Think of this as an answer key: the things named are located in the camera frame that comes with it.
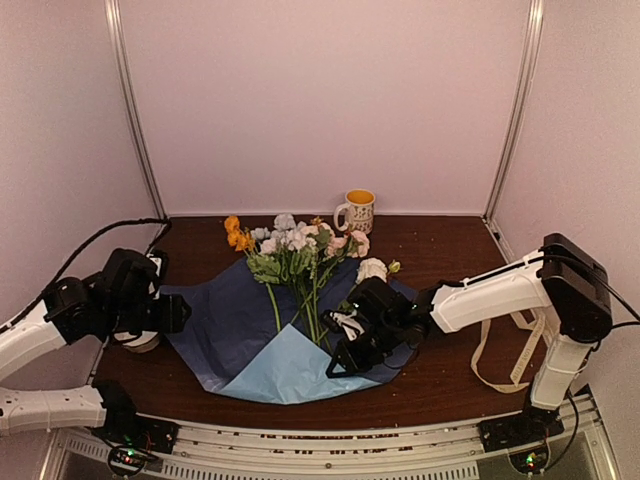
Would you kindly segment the orange fake flower stem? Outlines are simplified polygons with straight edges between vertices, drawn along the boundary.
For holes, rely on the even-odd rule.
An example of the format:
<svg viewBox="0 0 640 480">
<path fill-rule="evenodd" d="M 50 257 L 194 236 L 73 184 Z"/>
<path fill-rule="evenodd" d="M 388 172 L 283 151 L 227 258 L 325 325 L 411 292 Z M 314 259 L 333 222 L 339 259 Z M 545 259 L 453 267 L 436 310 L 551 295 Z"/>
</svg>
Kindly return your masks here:
<svg viewBox="0 0 640 480">
<path fill-rule="evenodd" d="M 228 216 L 224 221 L 224 228 L 227 234 L 227 243 L 236 252 L 243 252 L 246 255 L 256 255 L 259 253 L 257 242 L 247 229 L 242 229 L 237 216 Z"/>
</svg>

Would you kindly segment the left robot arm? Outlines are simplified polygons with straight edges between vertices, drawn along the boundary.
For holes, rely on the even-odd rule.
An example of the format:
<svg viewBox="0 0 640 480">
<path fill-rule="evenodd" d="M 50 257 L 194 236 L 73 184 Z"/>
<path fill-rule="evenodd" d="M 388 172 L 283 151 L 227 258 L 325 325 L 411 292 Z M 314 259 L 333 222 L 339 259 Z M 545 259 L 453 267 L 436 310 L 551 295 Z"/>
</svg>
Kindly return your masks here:
<svg viewBox="0 0 640 480">
<path fill-rule="evenodd" d="M 85 427 L 137 442 L 147 428 L 115 381 L 80 382 L 62 371 L 61 349 L 88 338 L 135 353 L 181 332 L 191 315 L 161 287 L 169 258 L 118 248 L 98 272 L 47 286 L 34 304 L 1 326 L 1 433 Z"/>
</svg>

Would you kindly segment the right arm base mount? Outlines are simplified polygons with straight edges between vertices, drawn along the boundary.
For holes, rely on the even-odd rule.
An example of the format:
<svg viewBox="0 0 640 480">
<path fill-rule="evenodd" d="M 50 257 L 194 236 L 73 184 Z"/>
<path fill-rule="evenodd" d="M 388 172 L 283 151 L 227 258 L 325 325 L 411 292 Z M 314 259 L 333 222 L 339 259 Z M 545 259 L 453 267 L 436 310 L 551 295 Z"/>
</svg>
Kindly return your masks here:
<svg viewBox="0 0 640 480">
<path fill-rule="evenodd" d="M 559 410 L 527 407 L 520 413 L 483 420 L 478 424 L 485 452 L 540 442 L 565 431 Z"/>
</svg>

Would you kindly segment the lilac hydrangea fake flower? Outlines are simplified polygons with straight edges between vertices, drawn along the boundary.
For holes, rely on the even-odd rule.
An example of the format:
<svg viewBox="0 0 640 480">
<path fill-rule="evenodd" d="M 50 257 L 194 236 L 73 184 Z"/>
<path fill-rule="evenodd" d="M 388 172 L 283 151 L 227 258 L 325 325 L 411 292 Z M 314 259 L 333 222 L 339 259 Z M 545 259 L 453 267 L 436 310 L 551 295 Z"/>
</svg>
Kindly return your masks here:
<svg viewBox="0 0 640 480">
<path fill-rule="evenodd" d="M 269 239 L 248 256 L 247 266 L 257 282 L 287 287 L 299 300 L 323 288 L 334 268 L 314 238 L 287 244 Z"/>
</svg>

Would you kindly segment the blue fake flower stems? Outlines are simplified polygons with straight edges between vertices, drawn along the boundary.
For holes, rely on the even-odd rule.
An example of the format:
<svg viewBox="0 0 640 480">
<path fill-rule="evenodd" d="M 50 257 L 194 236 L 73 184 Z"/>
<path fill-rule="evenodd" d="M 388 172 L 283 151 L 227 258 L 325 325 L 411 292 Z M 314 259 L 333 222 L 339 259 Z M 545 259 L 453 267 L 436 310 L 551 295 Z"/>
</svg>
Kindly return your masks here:
<svg viewBox="0 0 640 480">
<path fill-rule="evenodd" d="M 257 242 L 257 247 L 258 247 L 258 251 L 260 251 L 260 245 L 269 240 L 269 239 L 278 239 L 280 242 L 282 243 L 290 243 L 291 241 L 291 237 L 292 237 L 292 232 L 293 230 L 296 228 L 296 226 L 299 224 L 300 222 L 297 222 L 295 220 L 295 218 L 293 217 L 293 215 L 291 214 L 280 214 L 278 215 L 275 220 L 274 220 L 274 227 L 272 230 L 269 231 L 269 235 L 268 236 L 264 236 L 261 235 L 259 237 L 257 237 L 255 240 Z M 276 298 L 276 292 L 275 289 L 277 287 L 283 287 L 283 286 L 270 286 L 270 285 L 265 285 L 266 291 L 267 291 L 267 295 L 269 298 L 269 301 L 271 303 L 271 307 L 273 310 L 273 314 L 274 314 L 274 319 L 275 319 L 275 326 L 276 326 L 276 330 L 277 331 L 281 331 L 282 328 L 285 326 L 285 323 L 282 320 L 282 316 L 280 313 L 280 308 L 279 308 L 279 304 L 278 304 L 278 300 Z M 306 332 L 310 335 L 311 337 L 311 341 L 315 344 L 319 344 L 321 342 L 321 327 L 319 326 L 319 329 L 316 330 L 314 328 L 309 329 L 307 322 L 304 320 L 303 316 L 301 315 L 301 311 L 299 309 L 300 304 L 301 304 L 301 300 L 299 300 L 294 294 L 294 300 L 295 300 L 295 304 L 297 306 L 297 310 L 296 312 L 293 314 L 292 319 L 293 320 L 297 320 L 300 319 L 303 321 L 303 324 L 305 325 L 306 328 Z"/>
</svg>

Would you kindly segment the pink fake flower stem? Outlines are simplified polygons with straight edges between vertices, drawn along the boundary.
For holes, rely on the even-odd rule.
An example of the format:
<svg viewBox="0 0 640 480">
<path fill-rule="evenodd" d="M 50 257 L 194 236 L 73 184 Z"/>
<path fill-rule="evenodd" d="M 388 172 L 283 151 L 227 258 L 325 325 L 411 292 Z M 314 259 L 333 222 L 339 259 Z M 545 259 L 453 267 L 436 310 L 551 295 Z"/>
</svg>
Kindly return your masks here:
<svg viewBox="0 0 640 480">
<path fill-rule="evenodd" d="M 294 286 L 301 300 L 300 311 L 309 329 L 319 329 L 320 293 L 348 258 L 363 258 L 369 239 L 358 231 L 337 235 L 324 221 L 300 222 L 292 232 Z"/>
</svg>

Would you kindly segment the white rose fake flower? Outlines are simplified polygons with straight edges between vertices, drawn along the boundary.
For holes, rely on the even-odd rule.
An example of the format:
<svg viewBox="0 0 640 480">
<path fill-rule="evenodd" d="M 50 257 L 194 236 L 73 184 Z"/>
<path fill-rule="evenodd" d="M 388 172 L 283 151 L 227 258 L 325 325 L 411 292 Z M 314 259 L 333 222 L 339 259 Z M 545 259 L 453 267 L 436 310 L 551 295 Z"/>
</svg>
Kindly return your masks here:
<svg viewBox="0 0 640 480">
<path fill-rule="evenodd" d="M 392 260 L 386 264 L 379 258 L 367 258 L 360 262 L 355 285 L 358 286 L 362 282 L 370 278 L 379 278 L 387 283 L 391 276 L 397 274 L 402 269 L 402 264 L 397 260 Z"/>
</svg>

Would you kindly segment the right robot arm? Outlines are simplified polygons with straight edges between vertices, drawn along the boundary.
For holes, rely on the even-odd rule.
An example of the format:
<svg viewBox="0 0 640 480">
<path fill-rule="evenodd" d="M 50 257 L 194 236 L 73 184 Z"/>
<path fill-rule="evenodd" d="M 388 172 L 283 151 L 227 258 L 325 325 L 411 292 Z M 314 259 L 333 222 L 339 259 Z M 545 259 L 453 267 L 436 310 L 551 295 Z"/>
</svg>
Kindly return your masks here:
<svg viewBox="0 0 640 480">
<path fill-rule="evenodd" d="M 433 327 L 445 334 L 530 311 L 534 324 L 556 324 L 545 358 L 513 419 L 519 440 L 535 440 L 551 424 L 590 352 L 612 330 L 606 269 L 561 233 L 521 260 L 458 282 L 440 282 L 408 299 L 381 278 L 361 280 L 349 314 L 327 310 L 322 323 L 343 334 L 326 370 L 330 378 L 364 374 L 400 344 L 422 341 Z"/>
</svg>

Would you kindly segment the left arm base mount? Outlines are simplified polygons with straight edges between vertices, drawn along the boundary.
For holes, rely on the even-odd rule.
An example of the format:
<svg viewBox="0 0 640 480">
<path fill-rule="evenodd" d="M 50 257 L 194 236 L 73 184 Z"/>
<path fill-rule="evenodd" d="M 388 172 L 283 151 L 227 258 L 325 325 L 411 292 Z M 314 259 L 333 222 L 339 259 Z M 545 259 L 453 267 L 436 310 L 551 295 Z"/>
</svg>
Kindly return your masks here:
<svg viewBox="0 0 640 480">
<path fill-rule="evenodd" d="M 108 411 L 104 425 L 91 428 L 90 432 L 111 444 L 171 454 L 177 440 L 179 425 L 132 412 Z"/>
</svg>

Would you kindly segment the blue wrapping paper sheet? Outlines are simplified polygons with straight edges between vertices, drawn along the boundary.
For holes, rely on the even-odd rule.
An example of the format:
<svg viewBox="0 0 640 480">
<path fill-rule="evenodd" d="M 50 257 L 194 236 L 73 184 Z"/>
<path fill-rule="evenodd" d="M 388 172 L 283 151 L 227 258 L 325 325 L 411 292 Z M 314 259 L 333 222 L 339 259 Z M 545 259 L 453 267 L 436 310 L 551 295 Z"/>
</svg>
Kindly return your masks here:
<svg viewBox="0 0 640 480">
<path fill-rule="evenodd" d="M 183 331 L 168 339 L 208 393 L 303 404 L 386 384 L 413 355 L 402 344 L 367 373 L 329 378 L 331 356 L 307 336 L 294 295 L 256 282 L 243 259 L 208 282 L 161 291 L 191 307 Z"/>
</svg>

